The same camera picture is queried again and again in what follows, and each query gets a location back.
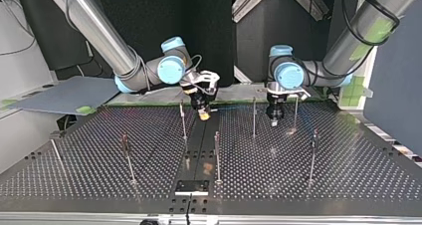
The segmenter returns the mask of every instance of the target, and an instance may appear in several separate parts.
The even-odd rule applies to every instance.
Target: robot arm
[[[197,72],[179,37],[161,44],[163,57],[144,62],[142,57],[118,34],[94,0],[53,0],[70,21],[97,49],[114,71],[121,92],[134,93],[161,83],[179,83],[192,100],[202,119],[209,118],[208,103],[217,90],[218,75]]]
[[[384,44],[398,27],[399,18],[415,0],[365,0],[351,22],[343,11],[347,28],[322,62],[303,62],[287,45],[274,46],[268,71],[269,107],[273,124],[284,115],[283,103],[288,95],[306,98],[303,86],[341,87],[365,62],[373,47]]]

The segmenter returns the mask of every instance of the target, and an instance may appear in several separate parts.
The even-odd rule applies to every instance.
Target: metal post
[[[220,185],[223,183],[223,180],[221,180],[221,174],[220,174],[220,133],[218,131],[215,132],[214,144],[215,144],[214,153],[217,159],[217,181],[215,182]]]
[[[293,122],[293,128],[289,132],[289,134],[294,134],[298,130],[298,108],[299,108],[299,95],[296,97],[295,101],[295,120]]]
[[[54,141],[54,139],[53,139],[53,138],[51,138],[51,139],[50,139],[50,142],[51,142],[51,143],[52,143],[52,145],[53,145],[53,149],[54,149],[54,152],[55,152],[55,153],[56,153],[56,155],[57,155],[57,158],[59,158],[59,160],[60,160],[60,161],[62,161],[62,157],[60,156],[59,150],[57,149],[56,142]]]
[[[130,160],[130,146],[129,146],[127,133],[124,133],[121,137],[121,149],[123,151],[123,156],[127,159],[127,164],[129,166],[130,176],[131,176],[131,182],[130,183],[136,184],[137,181],[136,181],[136,178],[134,177],[133,165],[132,165],[131,160]]]
[[[314,167],[315,167],[315,162],[316,162],[317,148],[319,147],[319,136],[318,136],[318,133],[317,133],[317,129],[314,129],[311,147],[313,148],[313,160],[311,162],[310,180],[309,180],[309,184],[308,184],[309,189],[311,189],[311,186],[314,183],[314,180],[313,180],[313,178],[314,178]]]
[[[254,128],[253,128],[253,138],[256,136],[256,116],[257,116],[257,99],[254,98]]]
[[[183,124],[183,139],[187,140],[185,114],[183,111],[183,101],[180,102],[180,116],[182,117],[182,124]]]

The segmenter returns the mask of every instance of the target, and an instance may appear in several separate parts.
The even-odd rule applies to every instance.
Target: dark background
[[[60,80],[79,75],[76,64],[86,76],[112,76],[94,49],[95,60],[90,60],[85,38],[69,27],[52,0],[21,1],[46,61]],[[323,0],[330,12],[319,22],[295,0],[263,0],[238,24],[232,21],[235,0],[96,1],[144,60],[160,57],[160,44],[180,36],[191,56],[203,56],[200,69],[220,75],[220,87],[236,82],[233,65],[254,82],[263,82],[270,48],[277,44],[293,46],[303,60],[320,60],[344,28],[333,10],[337,0]]]

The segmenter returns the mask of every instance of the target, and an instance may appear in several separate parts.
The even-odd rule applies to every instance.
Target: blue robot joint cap
[[[305,80],[304,69],[296,63],[286,62],[279,64],[274,70],[274,77],[284,89],[295,89]]]
[[[162,82],[176,84],[185,74],[185,63],[176,56],[165,57],[158,64],[157,73]]]
[[[270,58],[280,56],[291,56],[292,54],[293,48],[289,45],[276,45],[273,46],[270,50]]]
[[[178,47],[184,47],[183,40],[180,37],[173,37],[171,39],[168,39],[164,43],[161,44],[161,50],[163,53],[170,51],[172,49],[178,48]]]
[[[118,76],[114,76],[114,83],[117,86],[118,90],[122,93],[129,94],[129,93],[135,93],[134,90],[128,88]]]

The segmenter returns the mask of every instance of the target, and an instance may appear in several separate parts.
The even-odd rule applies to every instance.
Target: perforated metal plate
[[[214,184],[213,198],[222,205],[213,212],[339,215],[383,208],[395,214],[411,203],[407,212],[422,215],[422,170],[352,115],[328,103],[300,104],[291,133],[294,104],[286,105],[277,127],[265,108],[258,105],[255,139],[252,106],[220,109],[223,184]],[[310,183],[314,129],[320,146]]]
[[[277,127],[265,108],[258,105],[255,139],[252,105],[221,106],[206,123],[185,109],[187,144],[178,108],[108,108],[58,142],[63,165],[46,146],[1,174],[0,211],[422,217],[422,170],[352,115],[330,103],[300,104],[291,133],[294,105]],[[212,156],[217,130],[221,185]],[[120,149],[124,132],[136,186]],[[179,179],[210,180],[209,195],[191,203],[175,196]]]
[[[188,132],[193,123],[194,111],[186,109]],[[121,150],[125,132],[136,185],[130,183],[128,162]],[[168,212],[171,202],[167,200],[173,194],[186,146],[182,136],[179,108],[107,108],[57,142],[63,164],[50,146],[41,154],[30,155],[22,170],[1,183],[0,196],[138,203],[132,208],[123,206],[129,211],[151,210],[139,207],[142,201],[162,202],[164,210],[152,205],[153,212]]]

